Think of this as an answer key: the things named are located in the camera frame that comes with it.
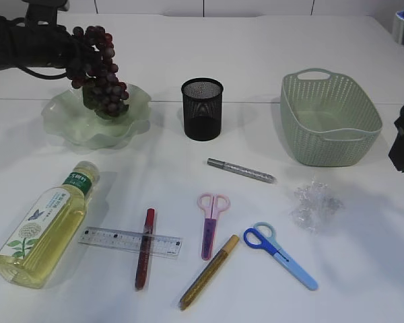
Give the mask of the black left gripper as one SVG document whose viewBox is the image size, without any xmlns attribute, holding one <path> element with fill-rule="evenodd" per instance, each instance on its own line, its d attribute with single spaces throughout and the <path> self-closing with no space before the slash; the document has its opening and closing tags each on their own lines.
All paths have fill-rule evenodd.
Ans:
<svg viewBox="0 0 404 323">
<path fill-rule="evenodd" d="M 76 26 L 72 33 L 69 33 L 65 26 L 56 26 L 53 31 L 58 37 L 58 47 L 66 70 L 75 73 L 88 72 L 94 60 L 94 48 L 89 43 L 84 29 Z"/>
</svg>

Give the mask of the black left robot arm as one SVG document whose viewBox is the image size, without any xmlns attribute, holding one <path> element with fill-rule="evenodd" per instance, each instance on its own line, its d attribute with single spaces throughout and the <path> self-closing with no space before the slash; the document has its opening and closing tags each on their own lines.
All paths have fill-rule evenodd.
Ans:
<svg viewBox="0 0 404 323">
<path fill-rule="evenodd" d="M 59 11 L 69 9 L 68 1 L 27 1 L 24 17 L 8 20 L 0 15 L 0 71 L 16 68 L 45 80 L 62 79 L 66 72 L 45 75 L 34 67 L 81 69 L 98 58 L 82 36 L 73 36 L 57 23 Z"/>
</svg>

